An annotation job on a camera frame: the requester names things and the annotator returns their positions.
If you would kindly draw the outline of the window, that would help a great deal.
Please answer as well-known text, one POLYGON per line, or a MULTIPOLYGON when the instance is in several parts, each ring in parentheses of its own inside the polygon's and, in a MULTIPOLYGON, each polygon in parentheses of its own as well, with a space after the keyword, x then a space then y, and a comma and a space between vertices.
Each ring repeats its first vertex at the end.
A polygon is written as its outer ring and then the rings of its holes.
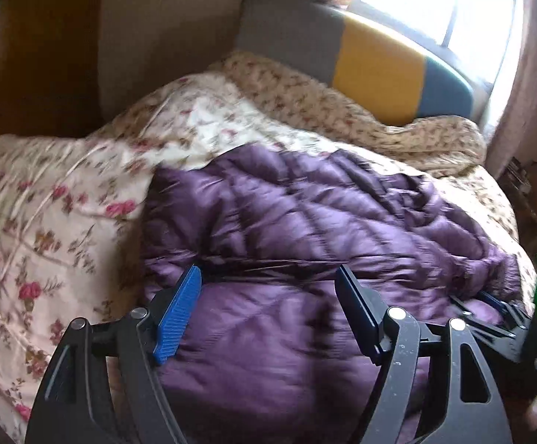
POLYGON ((485 86, 506 53, 517 0, 352 0, 350 10, 412 39, 485 86))

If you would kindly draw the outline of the floral bed duvet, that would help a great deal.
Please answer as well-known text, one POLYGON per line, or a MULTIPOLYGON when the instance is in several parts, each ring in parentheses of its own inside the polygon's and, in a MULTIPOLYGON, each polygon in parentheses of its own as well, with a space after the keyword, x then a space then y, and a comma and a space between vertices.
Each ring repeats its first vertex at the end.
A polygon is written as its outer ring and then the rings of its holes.
POLYGON ((201 167, 243 143, 353 151, 378 171, 422 174, 516 257, 515 294, 536 273, 513 209, 483 164, 434 176, 260 112, 218 71, 150 93, 89 137, 0 137, 0 430, 22 442, 40 379, 65 325, 110 320, 137 297, 137 221, 156 164, 201 167))

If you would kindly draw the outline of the grey yellow blue headboard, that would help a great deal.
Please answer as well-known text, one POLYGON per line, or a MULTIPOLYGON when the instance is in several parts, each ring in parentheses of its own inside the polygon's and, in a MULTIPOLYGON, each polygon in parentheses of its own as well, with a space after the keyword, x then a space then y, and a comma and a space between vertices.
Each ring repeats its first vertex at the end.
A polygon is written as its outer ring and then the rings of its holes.
POLYGON ((244 0, 236 48, 305 73, 388 125, 473 109, 469 83, 395 30, 311 0, 244 0))

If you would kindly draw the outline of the small-flower patterned pillow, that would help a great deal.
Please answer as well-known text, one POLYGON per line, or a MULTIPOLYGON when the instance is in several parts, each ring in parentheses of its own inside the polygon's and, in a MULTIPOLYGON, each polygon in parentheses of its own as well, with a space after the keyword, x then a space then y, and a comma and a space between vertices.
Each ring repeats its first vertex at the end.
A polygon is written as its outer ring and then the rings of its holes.
POLYGON ((340 91, 270 58, 234 50, 209 66, 264 115, 297 130, 350 143, 434 176, 483 164, 486 144, 467 118, 442 115, 406 125, 381 123, 340 91))

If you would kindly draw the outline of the purple quilted down jacket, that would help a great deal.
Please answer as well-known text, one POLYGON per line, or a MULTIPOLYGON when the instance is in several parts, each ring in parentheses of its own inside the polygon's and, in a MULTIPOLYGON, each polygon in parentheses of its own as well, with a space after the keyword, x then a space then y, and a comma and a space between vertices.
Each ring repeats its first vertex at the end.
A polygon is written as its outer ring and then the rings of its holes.
POLYGON ((159 380, 192 443, 344 443, 376 382, 335 292, 358 281, 416 319, 450 300, 521 298, 514 253, 431 181, 357 155, 244 145, 192 171, 162 165, 145 199, 145 294, 191 266, 202 289, 159 380))

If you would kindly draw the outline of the wooden bedside shelf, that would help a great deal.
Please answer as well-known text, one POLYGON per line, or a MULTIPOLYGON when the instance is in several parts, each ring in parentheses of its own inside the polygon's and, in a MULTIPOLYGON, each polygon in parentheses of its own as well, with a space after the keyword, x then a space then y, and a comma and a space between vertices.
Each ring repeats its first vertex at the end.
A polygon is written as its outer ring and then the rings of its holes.
POLYGON ((519 241, 533 257, 537 253, 537 161, 522 164, 512 157, 503 177, 505 193, 515 213, 519 241))

